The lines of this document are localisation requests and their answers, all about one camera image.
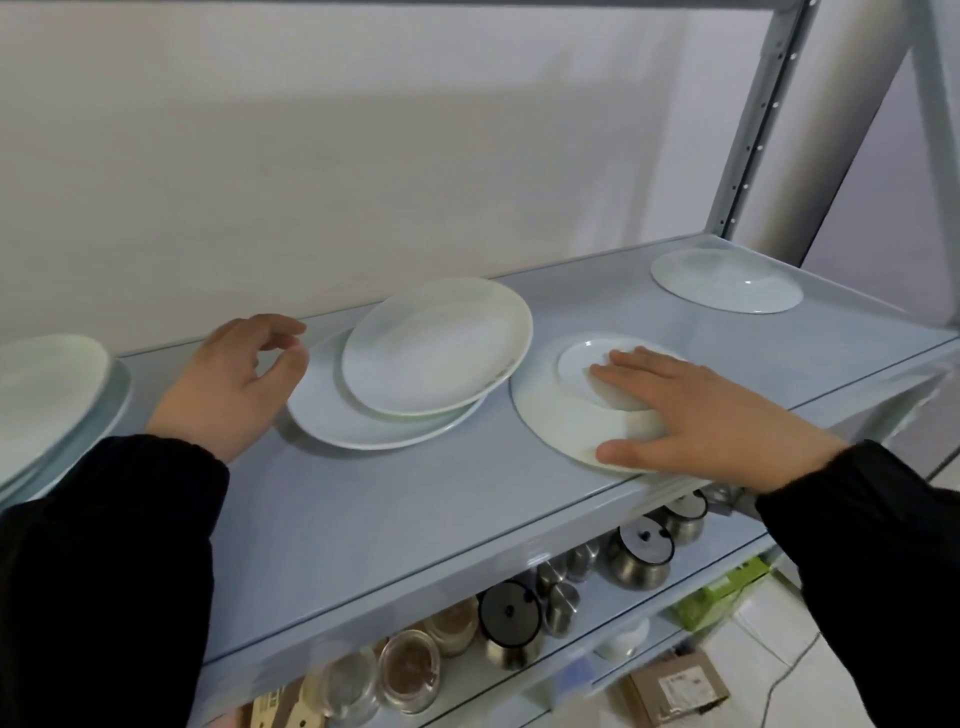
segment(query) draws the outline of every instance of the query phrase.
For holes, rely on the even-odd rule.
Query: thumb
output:
[[[601,463],[618,465],[621,468],[637,468],[647,471],[675,472],[674,438],[640,442],[638,440],[609,440],[597,448],[596,457]]]
[[[297,344],[278,356],[274,366],[252,386],[268,406],[279,409],[300,384],[309,363],[310,353]]]

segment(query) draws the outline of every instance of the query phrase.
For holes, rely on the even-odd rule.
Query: metal shelf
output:
[[[649,277],[659,255],[727,248],[695,235],[500,278],[530,304],[537,347],[578,331],[658,342],[818,425],[833,425],[937,376],[960,353],[955,331],[785,266],[804,302],[770,316],[717,311]],[[369,306],[307,319],[310,345]],[[119,433],[140,431],[196,349],[125,358],[136,391]],[[201,720],[652,510],[700,484],[623,480],[546,447],[506,387],[456,429],[390,452],[312,441],[290,423],[230,466],[213,537],[213,597]]]
[[[593,648],[616,634],[627,621],[651,616],[651,637],[648,640],[657,642],[682,631],[657,614],[751,556],[770,548],[773,543],[763,524],[748,516],[740,513],[729,517],[708,514],[703,537],[690,546],[677,549],[670,577],[658,590],[638,592],[624,589],[600,570],[578,586],[581,611],[573,631],[560,640],[547,637],[540,658],[531,666],[506,672],[487,660],[482,644],[476,641],[466,654],[444,664],[440,695],[430,708],[415,716],[384,708],[370,726],[456,728],[478,716],[487,716],[490,722],[490,713],[506,703],[510,696],[535,687],[575,660],[595,657]],[[599,657],[596,660],[598,665],[610,665]]]

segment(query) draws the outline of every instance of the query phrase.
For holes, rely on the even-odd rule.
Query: stainless steel container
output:
[[[611,573],[625,587],[656,589],[670,575],[675,551],[670,532],[642,516],[616,530],[608,554]]]
[[[587,579],[596,568],[600,555],[600,539],[590,539],[566,553],[566,578],[568,581],[581,582]]]
[[[554,584],[546,600],[546,628],[554,637],[565,637],[580,610],[580,593],[569,582]]]
[[[707,510],[707,498],[700,491],[694,491],[671,500],[650,516],[670,532],[674,544],[686,546],[699,539],[704,532]]]
[[[554,584],[566,580],[566,554],[554,556],[537,566],[537,596],[546,599]]]
[[[504,581],[480,597],[480,636],[494,665],[522,669],[533,663],[543,647],[543,610],[530,589],[518,581]]]

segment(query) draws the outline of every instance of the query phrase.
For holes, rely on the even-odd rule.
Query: stainless steel canister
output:
[[[546,600],[546,627],[554,637],[565,637],[580,610],[580,593],[569,582],[554,584]]]

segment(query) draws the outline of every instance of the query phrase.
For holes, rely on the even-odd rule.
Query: green box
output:
[[[770,572],[758,557],[728,571],[673,605],[673,613],[688,632],[714,624],[729,614],[744,591]]]

